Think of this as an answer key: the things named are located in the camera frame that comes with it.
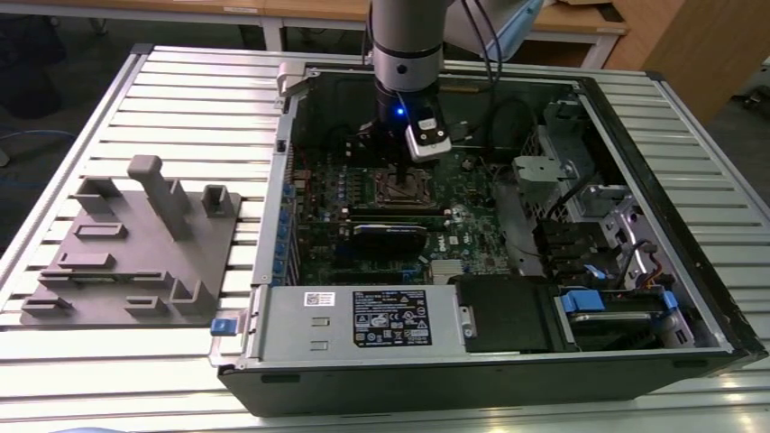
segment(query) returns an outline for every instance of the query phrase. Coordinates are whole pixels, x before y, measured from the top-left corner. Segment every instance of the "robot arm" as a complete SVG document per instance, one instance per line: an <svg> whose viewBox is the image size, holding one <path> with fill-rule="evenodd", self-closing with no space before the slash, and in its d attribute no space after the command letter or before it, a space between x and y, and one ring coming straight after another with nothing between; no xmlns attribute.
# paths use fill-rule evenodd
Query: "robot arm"
<svg viewBox="0 0 770 433"><path fill-rule="evenodd" d="M444 39L475 52L494 51L495 36L503 32L506 52L515 52L530 32L543 0L482 0L497 17L484 29L483 46L471 30L466 6L474 21L483 23L476 2L460 0L372 0L372 63L376 76L376 123L410 150L414 162L438 158L451 149L448 132L438 105L438 75L443 64Z"/></svg>

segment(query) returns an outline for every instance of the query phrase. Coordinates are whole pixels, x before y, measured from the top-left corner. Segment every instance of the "power supply label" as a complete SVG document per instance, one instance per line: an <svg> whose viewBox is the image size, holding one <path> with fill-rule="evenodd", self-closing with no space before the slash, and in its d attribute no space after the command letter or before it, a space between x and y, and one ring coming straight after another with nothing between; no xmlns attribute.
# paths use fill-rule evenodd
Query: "power supply label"
<svg viewBox="0 0 770 433"><path fill-rule="evenodd" d="M354 291L352 342L358 347L431 345L424 290Z"/></svg>

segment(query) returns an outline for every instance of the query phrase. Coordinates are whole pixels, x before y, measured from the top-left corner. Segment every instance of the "metal bracket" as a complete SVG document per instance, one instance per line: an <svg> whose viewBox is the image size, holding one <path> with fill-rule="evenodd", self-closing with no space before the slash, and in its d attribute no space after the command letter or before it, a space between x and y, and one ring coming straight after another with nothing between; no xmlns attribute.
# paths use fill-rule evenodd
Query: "metal bracket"
<svg viewBox="0 0 770 433"><path fill-rule="evenodd" d="M291 97L302 90L302 84L312 75L306 74L304 61L284 61L278 67L278 95Z"/></svg>

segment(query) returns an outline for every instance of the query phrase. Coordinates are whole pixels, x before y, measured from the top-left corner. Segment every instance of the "motherboard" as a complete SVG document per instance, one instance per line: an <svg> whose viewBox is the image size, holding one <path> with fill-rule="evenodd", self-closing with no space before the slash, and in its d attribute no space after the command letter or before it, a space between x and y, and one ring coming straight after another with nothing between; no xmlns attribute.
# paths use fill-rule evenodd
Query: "motherboard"
<svg viewBox="0 0 770 433"><path fill-rule="evenodd" d="M510 273L492 199L502 167L463 151L402 172L348 164L344 155L311 163L299 156L300 284L431 284Z"/></svg>

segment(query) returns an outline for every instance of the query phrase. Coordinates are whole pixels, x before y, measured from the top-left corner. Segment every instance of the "white label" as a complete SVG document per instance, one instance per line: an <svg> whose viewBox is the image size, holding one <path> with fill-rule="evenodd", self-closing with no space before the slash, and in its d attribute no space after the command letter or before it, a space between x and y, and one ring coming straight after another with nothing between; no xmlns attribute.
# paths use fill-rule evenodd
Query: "white label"
<svg viewBox="0 0 770 433"><path fill-rule="evenodd" d="M332 291L306 291L304 292L304 306L306 307L334 307L335 293Z"/></svg>
<svg viewBox="0 0 770 433"><path fill-rule="evenodd" d="M427 131L428 129L435 129L435 127L438 126L438 124L436 124L436 122L435 122L435 119L424 119L424 120L420 120L420 121L418 122L418 126L420 127L420 129L422 129L423 131Z"/></svg>
<svg viewBox="0 0 770 433"><path fill-rule="evenodd" d="M599 27L597 29L598 33L614 33L614 34L626 34L626 31L623 29L614 29L611 27Z"/></svg>
<svg viewBox="0 0 770 433"><path fill-rule="evenodd" d="M252 7L224 7L226 12L238 12L242 14L256 14L259 11Z"/></svg>

